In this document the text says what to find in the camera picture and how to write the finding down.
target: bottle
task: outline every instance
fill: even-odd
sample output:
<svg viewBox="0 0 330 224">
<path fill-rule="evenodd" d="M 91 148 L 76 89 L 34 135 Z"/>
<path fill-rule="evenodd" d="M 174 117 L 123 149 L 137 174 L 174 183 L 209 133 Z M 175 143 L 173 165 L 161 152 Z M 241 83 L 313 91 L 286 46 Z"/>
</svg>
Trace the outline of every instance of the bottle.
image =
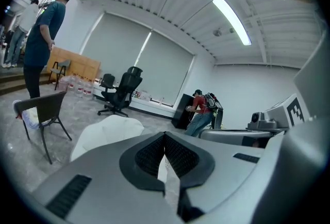
<svg viewBox="0 0 330 224">
<path fill-rule="evenodd" d="M 93 99 L 93 84 L 92 84 L 92 80 L 91 79 L 88 79 L 86 82 L 85 82 L 85 85 L 84 85 L 84 98 L 86 100 L 91 100 Z"/>
<path fill-rule="evenodd" d="M 76 96 L 83 97 L 83 89 L 84 89 L 84 78 L 81 76 L 77 81 L 77 88 L 76 88 Z"/>
<path fill-rule="evenodd" d="M 69 92 L 74 93 L 76 82 L 77 82 L 77 76 L 75 73 L 73 73 L 73 75 L 71 75 L 69 79 L 69 86 L 68 86 Z"/>
</svg>

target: person in white shirt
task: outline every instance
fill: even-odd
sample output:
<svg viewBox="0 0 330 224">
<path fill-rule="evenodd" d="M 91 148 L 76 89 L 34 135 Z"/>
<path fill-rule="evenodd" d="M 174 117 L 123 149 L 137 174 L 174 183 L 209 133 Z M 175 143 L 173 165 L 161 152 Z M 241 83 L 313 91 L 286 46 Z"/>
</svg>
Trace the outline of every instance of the person in white shirt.
<svg viewBox="0 0 330 224">
<path fill-rule="evenodd" d="M 32 0 L 31 4 L 23 11 L 21 17 L 19 18 L 19 25 L 14 30 L 14 34 L 12 35 L 9 51 L 7 55 L 7 59 L 4 62 L 3 67 L 16 67 L 17 61 L 20 56 L 21 44 L 24 40 L 26 34 L 32 28 L 36 21 L 36 17 L 39 11 L 39 0 Z"/>
</svg>

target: blue t-shirt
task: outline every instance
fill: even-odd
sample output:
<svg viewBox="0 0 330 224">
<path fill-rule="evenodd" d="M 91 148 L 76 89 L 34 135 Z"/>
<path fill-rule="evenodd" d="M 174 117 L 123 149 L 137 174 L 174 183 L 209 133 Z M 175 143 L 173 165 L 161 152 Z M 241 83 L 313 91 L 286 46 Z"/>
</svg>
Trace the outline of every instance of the blue t-shirt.
<svg viewBox="0 0 330 224">
<path fill-rule="evenodd" d="M 53 2 L 37 18 L 26 41 L 24 64 L 28 66 L 45 66 L 50 57 L 47 42 L 41 35 L 40 25 L 47 25 L 52 40 L 55 39 L 65 15 L 65 4 Z"/>
</svg>

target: white corrugated ceiling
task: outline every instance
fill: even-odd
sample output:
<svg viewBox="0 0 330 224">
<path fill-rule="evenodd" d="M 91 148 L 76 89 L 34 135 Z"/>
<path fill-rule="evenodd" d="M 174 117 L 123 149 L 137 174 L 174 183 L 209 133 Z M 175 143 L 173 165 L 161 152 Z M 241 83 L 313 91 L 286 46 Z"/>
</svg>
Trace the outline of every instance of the white corrugated ceiling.
<svg viewBox="0 0 330 224">
<path fill-rule="evenodd" d="M 227 0 L 252 41 L 244 46 L 212 0 L 113 0 L 159 16 L 193 38 L 217 64 L 301 67 L 320 39 L 315 6 L 293 0 Z M 215 37 L 213 31 L 222 35 Z"/>
</svg>

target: stairs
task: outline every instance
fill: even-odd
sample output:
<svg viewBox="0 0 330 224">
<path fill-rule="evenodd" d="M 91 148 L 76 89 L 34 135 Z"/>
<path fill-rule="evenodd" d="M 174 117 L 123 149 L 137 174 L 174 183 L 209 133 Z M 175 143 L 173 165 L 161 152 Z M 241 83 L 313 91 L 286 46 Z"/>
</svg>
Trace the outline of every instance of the stairs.
<svg viewBox="0 0 330 224">
<path fill-rule="evenodd" d="M 41 72 L 39 85 L 48 83 L 49 73 Z M 8 94 L 26 88 L 23 73 L 0 75 L 0 95 Z"/>
</svg>

